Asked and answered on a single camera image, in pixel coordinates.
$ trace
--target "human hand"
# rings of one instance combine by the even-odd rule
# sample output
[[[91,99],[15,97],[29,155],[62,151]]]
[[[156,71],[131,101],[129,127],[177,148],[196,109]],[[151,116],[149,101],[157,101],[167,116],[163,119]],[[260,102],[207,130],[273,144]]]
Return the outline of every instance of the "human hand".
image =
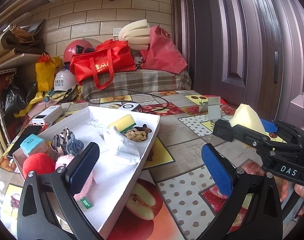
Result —
[[[279,192],[279,200],[282,202],[284,199],[286,199],[286,197],[288,196],[288,187],[289,187],[289,182],[285,179],[282,180],[282,184],[281,184],[281,188],[280,188],[280,192]],[[295,192],[301,196],[302,198],[304,198],[304,186],[299,185],[299,184],[295,184],[294,186],[294,190]],[[303,208],[300,210],[300,212],[298,213],[299,216],[303,215],[304,213],[304,206]]]

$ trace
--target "wall outlet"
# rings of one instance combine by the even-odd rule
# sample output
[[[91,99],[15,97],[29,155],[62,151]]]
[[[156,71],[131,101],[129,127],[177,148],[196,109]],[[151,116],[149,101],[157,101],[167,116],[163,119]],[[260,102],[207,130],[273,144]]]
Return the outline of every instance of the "wall outlet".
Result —
[[[122,28],[113,28],[113,37],[118,37]]]

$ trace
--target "screw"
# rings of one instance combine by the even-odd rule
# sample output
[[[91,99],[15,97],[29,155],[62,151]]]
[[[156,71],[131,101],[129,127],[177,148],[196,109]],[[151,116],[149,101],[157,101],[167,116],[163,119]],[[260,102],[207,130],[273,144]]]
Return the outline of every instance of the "screw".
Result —
[[[273,174],[270,173],[270,172],[267,172],[266,175],[267,175],[267,177],[270,178],[270,179],[273,178]]]
[[[59,168],[57,168],[57,173],[62,173],[64,172],[65,167],[64,166],[60,166]]]
[[[242,168],[236,168],[236,172],[238,174],[243,174],[244,173],[244,170]]]
[[[34,171],[29,171],[28,177],[33,177],[34,176]]]

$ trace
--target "dark pink bag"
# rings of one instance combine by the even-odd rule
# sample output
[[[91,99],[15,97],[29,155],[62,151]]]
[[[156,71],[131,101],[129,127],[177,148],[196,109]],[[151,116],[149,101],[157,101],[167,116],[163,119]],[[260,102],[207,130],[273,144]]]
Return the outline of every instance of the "dark pink bag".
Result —
[[[151,28],[150,48],[148,51],[141,50],[141,55],[145,60],[145,63],[141,64],[142,69],[180,74],[188,65],[171,40],[170,34],[159,26]]]

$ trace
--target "checkered cloth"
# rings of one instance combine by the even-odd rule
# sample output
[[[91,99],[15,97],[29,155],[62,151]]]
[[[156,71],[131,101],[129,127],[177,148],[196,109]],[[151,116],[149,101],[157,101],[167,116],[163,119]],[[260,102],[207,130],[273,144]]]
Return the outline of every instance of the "checkered cloth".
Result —
[[[108,79],[108,73],[99,75],[100,84],[105,83]],[[113,82],[104,90],[97,89],[92,77],[85,79],[81,88],[81,97],[86,99],[89,94],[99,91],[102,91],[102,93],[91,95],[89,98],[95,99],[133,94],[127,91],[114,91],[118,89],[129,89],[139,93],[190,90],[191,79],[187,71],[182,71],[178,75],[165,71],[143,69],[137,69],[136,71],[129,72],[118,72],[114,73]]]

